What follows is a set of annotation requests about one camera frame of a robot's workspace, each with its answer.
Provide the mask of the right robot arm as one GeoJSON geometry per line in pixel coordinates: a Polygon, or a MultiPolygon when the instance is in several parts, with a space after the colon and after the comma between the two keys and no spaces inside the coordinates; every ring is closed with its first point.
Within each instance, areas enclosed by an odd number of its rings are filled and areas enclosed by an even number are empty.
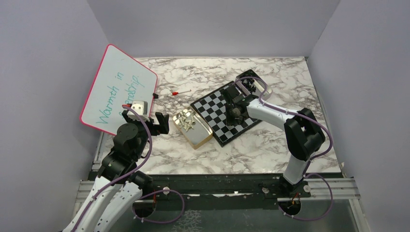
{"type": "Polygon", "coordinates": [[[255,95],[244,96],[234,85],[222,91],[225,103],[226,124],[237,126],[246,119],[258,119],[285,132],[287,147],[291,154],[285,172],[279,179],[278,189],[286,197],[298,191],[309,159],[325,142],[325,135],[312,111],[288,111],[269,105],[255,95]]]}

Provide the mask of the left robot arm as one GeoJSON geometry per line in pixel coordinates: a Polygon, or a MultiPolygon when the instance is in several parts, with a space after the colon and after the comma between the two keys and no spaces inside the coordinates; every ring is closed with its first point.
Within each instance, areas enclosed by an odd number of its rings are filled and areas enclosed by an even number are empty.
{"type": "Polygon", "coordinates": [[[152,178],[139,169],[137,161],[147,161],[152,137],[169,132],[169,115],[156,112],[157,123],[125,106],[114,146],[101,162],[86,200],[64,229],[66,232],[107,232],[132,203],[150,196],[152,178]]]}

